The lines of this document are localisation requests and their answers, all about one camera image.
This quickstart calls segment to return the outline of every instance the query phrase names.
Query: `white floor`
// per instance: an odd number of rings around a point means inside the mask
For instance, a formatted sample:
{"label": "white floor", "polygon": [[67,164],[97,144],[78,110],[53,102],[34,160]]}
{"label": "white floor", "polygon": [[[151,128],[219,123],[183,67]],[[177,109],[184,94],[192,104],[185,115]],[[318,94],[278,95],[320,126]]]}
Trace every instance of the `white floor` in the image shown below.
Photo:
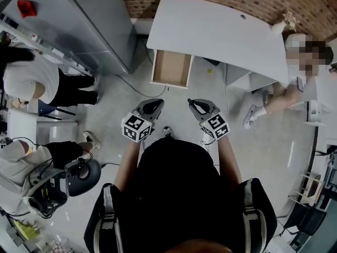
{"label": "white floor", "polygon": [[[152,65],[145,55],[142,44],[138,45],[137,57],[141,61],[132,75],[123,76],[130,84],[147,95],[160,94],[164,86],[149,84]],[[223,81],[224,65],[215,67],[200,57],[196,57],[190,77],[189,88],[171,87],[160,97],[165,107],[156,122],[156,131],[145,141],[146,146],[161,137],[164,126],[170,126],[177,138],[200,144],[203,132],[189,110],[187,99],[208,99],[213,101],[227,114],[226,91]],[[101,100],[98,105],[76,109],[76,119],[80,122],[75,131],[67,128],[51,129],[51,141],[82,141],[81,132],[91,130],[100,139],[102,147],[94,151],[100,163],[120,163],[128,140],[122,136],[121,120],[139,102],[145,100],[115,76],[100,79]],[[287,213],[286,205],[291,189],[298,187],[298,173],[305,170],[309,163],[314,127],[306,125],[305,112],[286,110],[282,113],[261,117],[256,127],[242,128],[242,120],[251,104],[262,104],[261,94],[244,93],[227,89],[229,104],[230,140],[241,170],[243,180],[257,177],[270,198],[277,215]],[[290,158],[291,146],[294,149]],[[214,164],[218,165],[216,143],[210,146]],[[78,252],[86,252],[83,234],[95,200],[102,185],[113,183],[118,166],[108,165],[103,169],[101,181],[88,193],[70,198],[66,205],[58,209],[49,219],[48,227],[54,237],[64,241],[69,239],[71,246]]]}

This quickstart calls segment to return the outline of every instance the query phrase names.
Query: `red object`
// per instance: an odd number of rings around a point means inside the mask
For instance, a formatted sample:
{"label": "red object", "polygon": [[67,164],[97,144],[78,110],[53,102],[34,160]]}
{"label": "red object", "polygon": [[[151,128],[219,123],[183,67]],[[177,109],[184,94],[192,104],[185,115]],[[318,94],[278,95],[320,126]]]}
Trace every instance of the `red object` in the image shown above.
{"label": "red object", "polygon": [[17,7],[21,13],[21,17],[37,16],[34,5],[31,1],[18,0]]}

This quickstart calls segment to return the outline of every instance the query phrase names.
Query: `wooden drawer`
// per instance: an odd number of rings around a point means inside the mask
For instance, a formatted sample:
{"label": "wooden drawer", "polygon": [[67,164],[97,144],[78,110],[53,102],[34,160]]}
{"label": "wooden drawer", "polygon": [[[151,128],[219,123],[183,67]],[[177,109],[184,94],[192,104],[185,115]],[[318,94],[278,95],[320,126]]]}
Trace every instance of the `wooden drawer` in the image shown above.
{"label": "wooden drawer", "polygon": [[151,82],[187,89],[194,56],[155,50]]}

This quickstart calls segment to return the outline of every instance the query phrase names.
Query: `black shirt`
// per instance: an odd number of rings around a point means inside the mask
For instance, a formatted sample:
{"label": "black shirt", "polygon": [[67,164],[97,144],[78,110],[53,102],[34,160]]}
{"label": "black shirt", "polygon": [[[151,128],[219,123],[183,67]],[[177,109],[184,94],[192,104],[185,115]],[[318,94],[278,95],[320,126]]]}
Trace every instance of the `black shirt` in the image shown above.
{"label": "black shirt", "polygon": [[156,141],[121,196],[125,252],[164,252],[190,239],[226,245],[229,188],[199,145]]}

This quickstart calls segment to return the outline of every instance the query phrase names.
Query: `white sock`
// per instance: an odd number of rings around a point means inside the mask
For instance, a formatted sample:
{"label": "white sock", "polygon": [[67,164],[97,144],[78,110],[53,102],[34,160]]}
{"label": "white sock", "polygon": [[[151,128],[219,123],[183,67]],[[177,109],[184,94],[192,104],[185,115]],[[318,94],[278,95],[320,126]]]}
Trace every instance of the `white sock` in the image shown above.
{"label": "white sock", "polygon": [[258,117],[267,114],[267,112],[265,111],[264,106],[261,107],[257,107],[256,110],[254,111],[252,117],[253,119],[257,119]]}

